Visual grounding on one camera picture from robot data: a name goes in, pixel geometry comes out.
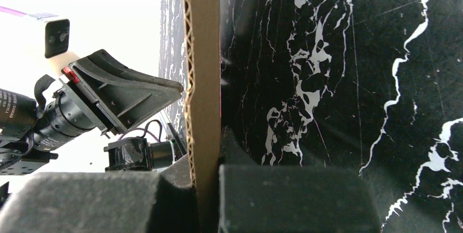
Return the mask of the brown cardboard box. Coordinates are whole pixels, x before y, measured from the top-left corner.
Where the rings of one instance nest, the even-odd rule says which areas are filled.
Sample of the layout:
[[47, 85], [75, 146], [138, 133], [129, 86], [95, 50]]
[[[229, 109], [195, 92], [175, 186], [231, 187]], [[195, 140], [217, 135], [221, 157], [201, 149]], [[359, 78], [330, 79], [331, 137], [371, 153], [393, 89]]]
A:
[[221, 142], [220, 0], [183, 0], [188, 87], [185, 124], [202, 232], [218, 231]]

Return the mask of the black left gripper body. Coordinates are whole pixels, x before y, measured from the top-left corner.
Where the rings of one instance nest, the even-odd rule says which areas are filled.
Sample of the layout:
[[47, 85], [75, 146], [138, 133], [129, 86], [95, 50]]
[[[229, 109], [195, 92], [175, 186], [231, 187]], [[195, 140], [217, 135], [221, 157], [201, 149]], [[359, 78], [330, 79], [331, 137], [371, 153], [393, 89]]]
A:
[[36, 85], [37, 96], [30, 98], [1, 90], [1, 175], [28, 175], [58, 154], [55, 150], [89, 131], [99, 130], [107, 136], [108, 119], [91, 101], [105, 82], [91, 86], [88, 81], [63, 83], [47, 102], [43, 92], [53, 83], [44, 76]]

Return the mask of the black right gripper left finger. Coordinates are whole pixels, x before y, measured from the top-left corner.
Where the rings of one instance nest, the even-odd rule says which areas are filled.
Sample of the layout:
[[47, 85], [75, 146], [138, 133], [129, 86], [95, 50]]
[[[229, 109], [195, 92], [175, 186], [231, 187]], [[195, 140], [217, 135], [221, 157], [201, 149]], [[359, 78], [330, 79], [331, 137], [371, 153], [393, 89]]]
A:
[[1, 232], [196, 231], [186, 157], [160, 173], [39, 173], [1, 210]]

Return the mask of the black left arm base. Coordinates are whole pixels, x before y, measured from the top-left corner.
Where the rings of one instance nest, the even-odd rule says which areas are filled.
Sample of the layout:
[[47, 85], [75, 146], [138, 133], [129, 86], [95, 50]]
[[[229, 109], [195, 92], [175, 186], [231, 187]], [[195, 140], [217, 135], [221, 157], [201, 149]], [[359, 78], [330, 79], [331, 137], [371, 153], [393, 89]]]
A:
[[154, 171], [165, 169], [187, 154], [187, 149], [171, 123], [151, 120], [139, 136], [121, 135], [104, 147], [109, 165], [105, 172]]

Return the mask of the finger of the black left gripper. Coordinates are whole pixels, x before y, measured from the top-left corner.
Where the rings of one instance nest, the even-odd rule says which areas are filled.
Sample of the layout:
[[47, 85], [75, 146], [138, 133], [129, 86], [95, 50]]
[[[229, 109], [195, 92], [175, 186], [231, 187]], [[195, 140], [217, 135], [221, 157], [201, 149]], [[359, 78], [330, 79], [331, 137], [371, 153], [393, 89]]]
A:
[[102, 134], [132, 131], [183, 92], [181, 83], [130, 69], [104, 49], [69, 63], [67, 77]]

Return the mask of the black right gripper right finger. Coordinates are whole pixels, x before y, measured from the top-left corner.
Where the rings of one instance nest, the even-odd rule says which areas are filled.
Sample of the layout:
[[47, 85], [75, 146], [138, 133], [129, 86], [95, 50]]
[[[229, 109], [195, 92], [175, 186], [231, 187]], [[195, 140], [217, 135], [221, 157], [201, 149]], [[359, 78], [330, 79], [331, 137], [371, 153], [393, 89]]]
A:
[[339, 168], [257, 164], [221, 137], [219, 232], [380, 232], [366, 184]]

